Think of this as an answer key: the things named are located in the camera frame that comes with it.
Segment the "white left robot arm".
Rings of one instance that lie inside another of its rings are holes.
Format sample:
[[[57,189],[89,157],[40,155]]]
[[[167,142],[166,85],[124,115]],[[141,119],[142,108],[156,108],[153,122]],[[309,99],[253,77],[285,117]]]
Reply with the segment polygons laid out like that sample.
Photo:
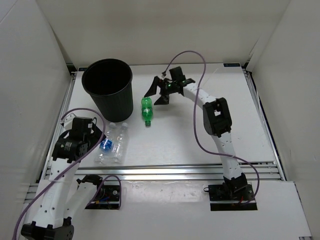
[[[20,234],[28,240],[70,240],[74,235],[72,219],[76,211],[84,209],[91,199],[100,200],[105,194],[101,178],[85,181],[68,199],[72,180],[84,159],[106,138],[96,121],[75,116],[71,126],[59,136],[52,152],[48,185],[34,197],[41,198],[38,211],[30,223],[22,226]]]

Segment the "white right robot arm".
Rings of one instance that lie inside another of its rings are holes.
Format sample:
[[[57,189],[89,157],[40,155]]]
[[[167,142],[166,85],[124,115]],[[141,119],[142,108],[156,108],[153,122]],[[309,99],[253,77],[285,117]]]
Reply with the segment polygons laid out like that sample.
[[[171,78],[155,76],[145,97],[153,96],[160,89],[160,97],[155,105],[167,105],[171,94],[181,94],[194,102],[194,107],[200,107],[203,115],[203,126],[216,145],[223,167],[222,193],[230,200],[245,200],[248,181],[236,159],[232,143],[232,119],[225,98],[215,98],[200,88],[200,84],[191,78],[186,78],[181,67],[169,70]]]

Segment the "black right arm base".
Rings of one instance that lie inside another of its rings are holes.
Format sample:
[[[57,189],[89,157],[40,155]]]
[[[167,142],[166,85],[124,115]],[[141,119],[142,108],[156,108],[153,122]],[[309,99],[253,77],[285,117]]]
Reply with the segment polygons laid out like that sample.
[[[224,184],[211,184],[205,187],[203,191],[209,194],[210,210],[212,212],[258,210],[251,184],[235,194],[228,192]]]

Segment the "green plastic soda bottle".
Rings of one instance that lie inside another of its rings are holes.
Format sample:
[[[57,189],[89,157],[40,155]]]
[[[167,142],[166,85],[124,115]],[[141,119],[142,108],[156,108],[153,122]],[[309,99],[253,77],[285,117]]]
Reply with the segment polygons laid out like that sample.
[[[143,97],[141,99],[141,115],[145,126],[150,127],[153,118],[152,99],[150,97]]]

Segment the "aluminium table front rail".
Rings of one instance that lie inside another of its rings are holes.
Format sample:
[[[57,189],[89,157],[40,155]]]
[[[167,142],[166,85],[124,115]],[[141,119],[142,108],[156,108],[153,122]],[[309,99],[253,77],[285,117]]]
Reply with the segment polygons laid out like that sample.
[[[281,180],[283,177],[278,166],[273,163],[258,163],[255,169],[242,164],[241,169],[248,180]],[[75,173],[81,178],[85,175],[117,175],[126,181],[220,181],[223,179],[221,164],[178,164],[149,166],[80,166]]]

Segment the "clear water bottle blue label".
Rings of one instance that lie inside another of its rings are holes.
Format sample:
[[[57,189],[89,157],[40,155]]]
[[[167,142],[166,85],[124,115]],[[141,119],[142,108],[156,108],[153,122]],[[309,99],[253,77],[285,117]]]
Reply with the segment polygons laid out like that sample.
[[[105,139],[100,142],[97,153],[94,158],[96,164],[105,165],[112,156],[117,126],[110,122],[105,132]]]

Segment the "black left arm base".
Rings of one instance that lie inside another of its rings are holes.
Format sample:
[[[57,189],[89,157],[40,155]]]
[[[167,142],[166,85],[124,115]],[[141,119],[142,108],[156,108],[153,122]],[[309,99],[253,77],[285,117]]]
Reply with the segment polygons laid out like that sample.
[[[119,210],[121,200],[120,185],[104,185],[86,210]]]

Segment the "clear unlabelled water bottle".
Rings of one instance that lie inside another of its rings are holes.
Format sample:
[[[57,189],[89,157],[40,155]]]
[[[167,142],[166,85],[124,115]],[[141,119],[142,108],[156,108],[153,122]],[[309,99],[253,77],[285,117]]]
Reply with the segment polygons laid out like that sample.
[[[126,155],[129,142],[128,128],[128,124],[123,122],[116,135],[111,156],[113,161],[117,164],[122,164]]]

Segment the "black plastic waste bin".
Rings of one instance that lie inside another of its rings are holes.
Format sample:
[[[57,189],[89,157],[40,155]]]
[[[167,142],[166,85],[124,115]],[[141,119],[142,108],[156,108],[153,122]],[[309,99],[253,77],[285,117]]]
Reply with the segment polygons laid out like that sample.
[[[102,116],[110,122],[123,122],[133,113],[133,72],[122,60],[107,58],[92,63],[81,83]]]

